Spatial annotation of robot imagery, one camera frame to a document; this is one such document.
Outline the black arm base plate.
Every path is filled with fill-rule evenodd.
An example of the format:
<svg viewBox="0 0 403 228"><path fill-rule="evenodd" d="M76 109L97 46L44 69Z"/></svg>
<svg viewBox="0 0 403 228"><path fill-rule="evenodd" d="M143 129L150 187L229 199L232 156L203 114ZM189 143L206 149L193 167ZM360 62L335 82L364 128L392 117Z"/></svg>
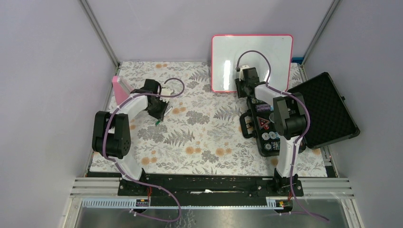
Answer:
<svg viewBox="0 0 403 228"><path fill-rule="evenodd" d="M266 198L304 195L298 178L142 174L142 184L119 181L118 195L145 197L151 206L265 206Z"/></svg>

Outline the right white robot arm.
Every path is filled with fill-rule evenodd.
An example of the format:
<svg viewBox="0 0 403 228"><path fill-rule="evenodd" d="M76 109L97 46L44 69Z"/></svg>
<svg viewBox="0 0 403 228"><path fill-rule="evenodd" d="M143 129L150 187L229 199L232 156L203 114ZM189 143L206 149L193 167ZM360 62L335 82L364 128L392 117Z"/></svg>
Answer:
<svg viewBox="0 0 403 228"><path fill-rule="evenodd" d="M297 182L295 163L300 143L310 126L310 117L300 93L291 94L262 82L256 68L237 67L235 79L239 98L255 98L273 107L273 121L279 134L279 158L272 188L280 196L286 195Z"/></svg>

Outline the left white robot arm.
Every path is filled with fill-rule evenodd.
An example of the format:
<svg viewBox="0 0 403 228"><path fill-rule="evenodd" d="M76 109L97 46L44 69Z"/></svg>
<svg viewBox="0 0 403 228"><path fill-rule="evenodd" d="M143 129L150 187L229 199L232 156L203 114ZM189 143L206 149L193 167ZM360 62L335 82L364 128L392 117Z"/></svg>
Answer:
<svg viewBox="0 0 403 228"><path fill-rule="evenodd" d="M92 136L92 149L118 166L122 177L130 181L129 189L135 195L147 191L147 183L141 178L144 170L129 155L131 141L130 121L139 113L146 111L151 117L161 121L168 107L168 97L173 93L153 79L147 79L143 87L130 91L117 79L113 84L118 88L117 111L99 111L95 114Z"/></svg>

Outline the pink framed whiteboard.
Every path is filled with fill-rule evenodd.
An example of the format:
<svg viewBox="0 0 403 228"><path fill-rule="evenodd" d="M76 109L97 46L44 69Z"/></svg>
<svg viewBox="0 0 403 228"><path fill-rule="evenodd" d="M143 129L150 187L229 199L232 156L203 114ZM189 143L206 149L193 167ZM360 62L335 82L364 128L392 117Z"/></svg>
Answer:
<svg viewBox="0 0 403 228"><path fill-rule="evenodd" d="M261 81L288 89L293 37L276 35L215 35L211 39L211 89L235 92L236 67L255 67Z"/></svg>

